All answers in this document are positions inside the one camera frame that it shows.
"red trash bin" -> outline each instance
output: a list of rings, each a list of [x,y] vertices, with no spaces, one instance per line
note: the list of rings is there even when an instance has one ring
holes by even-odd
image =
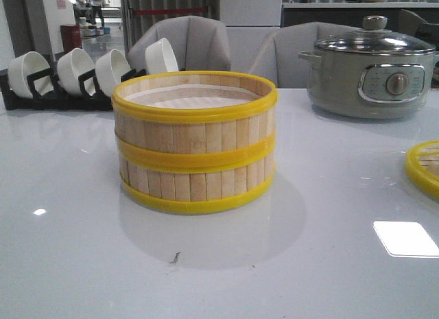
[[[61,39],[64,53],[79,47],[82,47],[80,26],[76,24],[61,25]]]

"white bowl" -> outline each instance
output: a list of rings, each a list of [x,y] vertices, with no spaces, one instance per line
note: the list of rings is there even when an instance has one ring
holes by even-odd
[[[96,78],[101,90],[111,97],[113,89],[121,83],[121,76],[131,70],[125,56],[117,49],[96,60]]]
[[[29,51],[13,59],[8,67],[8,79],[11,89],[19,97],[32,98],[32,93],[27,83],[27,76],[49,67],[49,63],[45,58],[36,51]],[[36,91],[41,95],[54,89],[49,76],[35,80],[34,84]]]
[[[84,50],[75,48],[58,61],[58,77],[60,77],[61,86],[70,95],[82,96],[78,77],[94,68],[95,63],[90,56]],[[89,95],[96,92],[92,78],[85,81],[84,87]]]
[[[178,71],[176,55],[166,38],[161,38],[146,48],[145,61],[148,74]]]

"glossy tabletop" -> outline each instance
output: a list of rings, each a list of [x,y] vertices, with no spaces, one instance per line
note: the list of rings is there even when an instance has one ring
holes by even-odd
[[[273,185],[212,215],[131,200],[114,127],[0,108],[0,318],[439,318],[439,201],[403,170],[439,92],[371,121],[280,90]]]

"gray pot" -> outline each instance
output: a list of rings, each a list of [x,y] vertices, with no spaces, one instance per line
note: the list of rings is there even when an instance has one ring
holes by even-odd
[[[308,95],[325,109],[352,117],[389,119],[425,105],[436,47],[384,29],[387,18],[367,16],[363,29],[317,41],[299,57],[311,63]]]

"yellow rim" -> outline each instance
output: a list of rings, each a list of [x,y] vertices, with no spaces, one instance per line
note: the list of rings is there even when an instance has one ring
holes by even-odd
[[[119,153],[127,161],[145,168],[173,173],[209,173],[254,163],[273,151],[276,133],[240,149],[206,154],[175,154],[145,150],[116,135]]]
[[[258,198],[261,194],[268,190],[272,184],[273,176],[274,169],[269,178],[246,193],[228,198],[205,201],[175,201],[155,198],[132,188],[123,178],[122,185],[126,192],[141,204],[152,206],[170,213],[207,214],[233,209]]]
[[[407,151],[405,158],[405,172],[424,192],[439,198],[439,176],[429,172],[419,163],[419,158],[426,155],[438,154],[437,151],[421,152],[425,147],[437,144],[439,141],[429,141],[415,145]]]
[[[224,106],[221,108],[195,108],[195,109],[174,109],[174,108],[156,108],[151,106],[144,106],[129,102],[120,96],[120,90],[124,87],[138,82],[143,79],[162,78],[172,75],[226,75],[253,79],[262,82],[270,87],[270,92],[254,101],[234,105]],[[160,73],[154,75],[145,75],[143,77],[127,80],[119,84],[113,91],[112,106],[113,109],[131,117],[148,121],[158,121],[167,123],[208,123],[228,121],[234,119],[242,119],[250,117],[258,113],[262,113],[273,107],[277,102],[276,86],[269,80],[238,72],[226,71],[183,71],[173,73]]]

